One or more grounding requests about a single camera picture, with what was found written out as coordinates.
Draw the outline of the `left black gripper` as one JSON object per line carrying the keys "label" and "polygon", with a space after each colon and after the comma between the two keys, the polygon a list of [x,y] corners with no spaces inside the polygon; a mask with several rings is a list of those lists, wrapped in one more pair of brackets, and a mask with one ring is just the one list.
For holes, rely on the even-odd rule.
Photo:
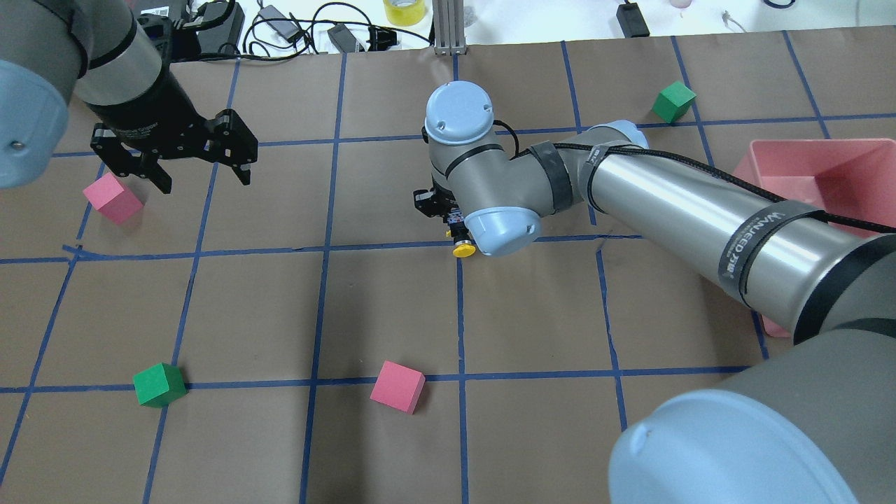
{"label": "left black gripper", "polygon": [[90,105],[99,119],[90,147],[116,176],[148,179],[170,194],[172,178],[160,160],[197,158],[232,169],[243,186],[251,184],[258,139],[233,108],[202,117],[169,70],[140,97],[114,105]]}

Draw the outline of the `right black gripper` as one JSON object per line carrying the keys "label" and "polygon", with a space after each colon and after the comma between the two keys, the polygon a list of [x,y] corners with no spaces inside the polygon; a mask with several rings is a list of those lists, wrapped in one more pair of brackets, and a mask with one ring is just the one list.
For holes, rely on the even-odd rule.
{"label": "right black gripper", "polygon": [[436,181],[431,188],[417,189],[413,193],[413,204],[426,217],[441,217],[444,223],[461,223],[462,211],[454,194]]}

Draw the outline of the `green cube near left arm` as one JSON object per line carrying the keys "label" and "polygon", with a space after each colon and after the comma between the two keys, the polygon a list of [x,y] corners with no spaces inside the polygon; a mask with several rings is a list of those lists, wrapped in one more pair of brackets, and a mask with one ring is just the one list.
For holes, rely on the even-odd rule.
{"label": "green cube near left arm", "polygon": [[168,363],[158,363],[139,371],[132,385],[140,406],[163,408],[188,393],[182,371]]}

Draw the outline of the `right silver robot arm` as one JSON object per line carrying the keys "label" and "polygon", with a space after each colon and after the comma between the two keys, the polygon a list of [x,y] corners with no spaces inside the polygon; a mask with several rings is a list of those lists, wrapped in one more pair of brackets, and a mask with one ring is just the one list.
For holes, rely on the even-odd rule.
{"label": "right silver robot arm", "polygon": [[704,163],[650,150],[626,120],[511,160],[486,90],[432,92],[422,134],[429,216],[461,214],[486,256],[518,252],[541,220],[587,203],[678,256],[792,335],[778,358],[666,400],[613,447],[613,503],[893,503],[894,232]]}

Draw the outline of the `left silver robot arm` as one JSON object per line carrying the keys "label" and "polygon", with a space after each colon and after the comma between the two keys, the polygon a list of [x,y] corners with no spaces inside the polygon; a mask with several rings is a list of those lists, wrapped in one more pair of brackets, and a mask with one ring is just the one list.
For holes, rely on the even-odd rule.
{"label": "left silver robot arm", "polygon": [[31,184],[47,169],[76,97],[99,119],[92,152],[116,176],[147,179],[164,194],[160,160],[198,158],[251,182],[258,140],[234,109],[202,117],[173,75],[181,60],[218,60],[197,33],[235,9],[182,22],[135,13],[125,1],[3,1],[2,188]]}

